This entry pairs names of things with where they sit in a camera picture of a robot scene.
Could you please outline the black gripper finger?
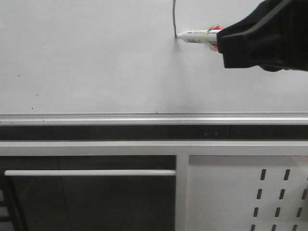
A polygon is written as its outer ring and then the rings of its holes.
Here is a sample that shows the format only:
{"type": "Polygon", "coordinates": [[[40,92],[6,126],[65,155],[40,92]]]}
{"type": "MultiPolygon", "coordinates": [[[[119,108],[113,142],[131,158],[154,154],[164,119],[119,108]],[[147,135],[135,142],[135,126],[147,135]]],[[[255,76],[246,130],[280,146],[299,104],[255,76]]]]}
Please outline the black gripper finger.
{"type": "Polygon", "coordinates": [[[264,0],[217,34],[225,68],[308,69],[308,2],[264,0]]]}

